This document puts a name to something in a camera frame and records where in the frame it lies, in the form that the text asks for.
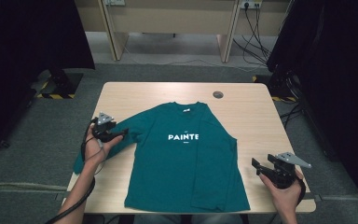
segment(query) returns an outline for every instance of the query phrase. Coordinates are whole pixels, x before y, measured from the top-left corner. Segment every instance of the white logo print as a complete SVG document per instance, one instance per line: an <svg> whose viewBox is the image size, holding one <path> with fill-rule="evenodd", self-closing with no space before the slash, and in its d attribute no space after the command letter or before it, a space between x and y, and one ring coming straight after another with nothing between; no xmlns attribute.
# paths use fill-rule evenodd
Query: white logo print
<svg viewBox="0 0 358 224"><path fill-rule="evenodd" d="M199 140L199 137L200 136L197 133L188 133L188 131L181 134L168 134L169 141L183 141L185 144L188 144L189 141Z"/></svg>

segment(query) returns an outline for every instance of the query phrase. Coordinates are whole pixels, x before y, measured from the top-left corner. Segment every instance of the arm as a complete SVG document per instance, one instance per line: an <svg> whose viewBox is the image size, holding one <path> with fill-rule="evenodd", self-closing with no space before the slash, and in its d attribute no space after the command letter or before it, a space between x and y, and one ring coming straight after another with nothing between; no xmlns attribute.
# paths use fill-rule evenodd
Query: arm
<svg viewBox="0 0 358 224"><path fill-rule="evenodd" d="M89 128L86 139L90 140L86 144L86 160L83 171L80 173L71 193L62 205L59 214L77 203L86 194L90 188L92 178L97 171L98 165L106 159L106 155L109 153L110 149L119 143L122 138L123 136L118 136L112 141L104 143L103 148L100 148L97 140L93 138L91 134L91 127ZM75 211L68 214L66 217L63 217L56 223L82 223L85 207L86 203L82 203Z"/></svg>
<svg viewBox="0 0 358 224"><path fill-rule="evenodd" d="M296 174L300 179L304 177L298 170L296 170ZM297 224L296 207L301 192L298 181L296 180L288 189L277 189L265 175L260 174L260 179L271 192L272 202L281 216L283 223Z"/></svg>

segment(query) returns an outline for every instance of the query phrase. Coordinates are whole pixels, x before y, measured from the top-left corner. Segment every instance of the t-shirt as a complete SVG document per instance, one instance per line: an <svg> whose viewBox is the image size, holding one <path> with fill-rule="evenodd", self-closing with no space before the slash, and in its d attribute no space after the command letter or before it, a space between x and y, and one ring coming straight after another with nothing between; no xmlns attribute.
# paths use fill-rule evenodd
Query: t-shirt
<svg viewBox="0 0 358 224"><path fill-rule="evenodd" d="M108 158L136 143L126 207L174 213L236 212L250 206L237 164L237 140L209 106L158 105L121 121L129 128ZM75 173L83 168L81 156Z"/></svg>

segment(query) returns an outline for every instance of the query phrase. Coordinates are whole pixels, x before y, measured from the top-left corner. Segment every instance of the power outlet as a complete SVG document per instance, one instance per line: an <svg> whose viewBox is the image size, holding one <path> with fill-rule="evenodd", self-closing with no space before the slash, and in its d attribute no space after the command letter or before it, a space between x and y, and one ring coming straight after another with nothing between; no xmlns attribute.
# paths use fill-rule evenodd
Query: power outlet
<svg viewBox="0 0 358 224"><path fill-rule="evenodd" d="M104 0L107 6L126 6L126 2L124 0Z"/></svg>
<svg viewBox="0 0 358 224"><path fill-rule="evenodd" d="M245 4L248 3L248 9L257 9L261 8L261 3L263 0L242 0L241 8L246 8Z"/></svg>

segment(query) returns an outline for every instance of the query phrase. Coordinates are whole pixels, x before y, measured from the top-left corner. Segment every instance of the small circular mark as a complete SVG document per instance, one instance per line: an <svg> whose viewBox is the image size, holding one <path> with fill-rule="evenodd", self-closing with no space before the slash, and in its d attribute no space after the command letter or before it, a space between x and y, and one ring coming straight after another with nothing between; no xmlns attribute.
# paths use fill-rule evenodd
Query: small circular mark
<svg viewBox="0 0 358 224"><path fill-rule="evenodd" d="M223 98L224 94L221 91L214 91L213 92L213 97L216 99L221 99Z"/></svg>

